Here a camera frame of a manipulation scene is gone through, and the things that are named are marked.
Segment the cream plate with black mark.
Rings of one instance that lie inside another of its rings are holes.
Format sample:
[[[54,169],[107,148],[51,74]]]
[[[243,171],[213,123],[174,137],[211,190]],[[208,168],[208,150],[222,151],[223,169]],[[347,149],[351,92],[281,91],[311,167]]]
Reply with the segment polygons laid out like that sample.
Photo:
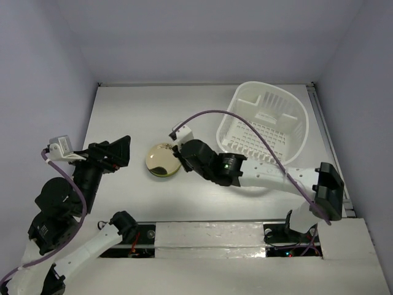
[[[167,171],[175,170],[181,167],[178,158],[173,156],[173,144],[159,143],[154,145],[146,155],[145,163],[147,169],[163,167]]]

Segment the lime green plate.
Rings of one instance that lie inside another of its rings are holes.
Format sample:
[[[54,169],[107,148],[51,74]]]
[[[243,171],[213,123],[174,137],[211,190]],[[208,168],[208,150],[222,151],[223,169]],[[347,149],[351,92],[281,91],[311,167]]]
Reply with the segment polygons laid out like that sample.
[[[149,172],[159,178],[168,178],[175,175],[179,171],[179,167],[175,170],[167,171],[163,167],[155,167],[153,169],[149,169]]]

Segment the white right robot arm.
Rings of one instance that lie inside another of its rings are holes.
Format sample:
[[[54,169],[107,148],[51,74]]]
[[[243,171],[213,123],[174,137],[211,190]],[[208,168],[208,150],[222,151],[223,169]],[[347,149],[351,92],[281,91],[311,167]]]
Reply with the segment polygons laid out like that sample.
[[[305,201],[291,209],[283,225],[286,239],[296,241],[321,221],[342,219],[344,182],[336,168],[321,162],[317,168],[280,168],[241,154],[216,153],[200,140],[173,147],[184,170],[224,187],[262,187],[299,195]]]

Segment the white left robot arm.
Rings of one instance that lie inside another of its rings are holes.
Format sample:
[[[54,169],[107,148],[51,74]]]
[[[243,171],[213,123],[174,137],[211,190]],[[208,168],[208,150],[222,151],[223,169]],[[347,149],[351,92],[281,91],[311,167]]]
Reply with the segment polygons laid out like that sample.
[[[35,199],[40,212],[28,229],[20,266],[1,279],[1,294],[64,294],[76,274],[106,250],[138,238],[138,223],[119,211],[91,240],[57,259],[90,214],[102,176],[128,166],[130,146],[129,135],[82,151],[73,150],[67,135],[50,139],[41,156],[60,175],[47,181]]]

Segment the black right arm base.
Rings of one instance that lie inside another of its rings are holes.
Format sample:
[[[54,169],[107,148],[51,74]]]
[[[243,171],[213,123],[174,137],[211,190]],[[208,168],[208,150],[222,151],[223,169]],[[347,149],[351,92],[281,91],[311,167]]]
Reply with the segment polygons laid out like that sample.
[[[286,246],[297,244],[296,239],[285,233],[284,229],[285,225],[282,223],[263,224],[263,241],[270,246]]]

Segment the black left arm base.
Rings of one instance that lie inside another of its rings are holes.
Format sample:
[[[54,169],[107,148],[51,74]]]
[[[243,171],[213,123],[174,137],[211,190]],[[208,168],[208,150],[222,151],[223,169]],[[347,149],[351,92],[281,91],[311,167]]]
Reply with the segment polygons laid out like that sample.
[[[132,242],[121,242],[100,255],[100,258],[154,258],[156,223],[139,225]]]

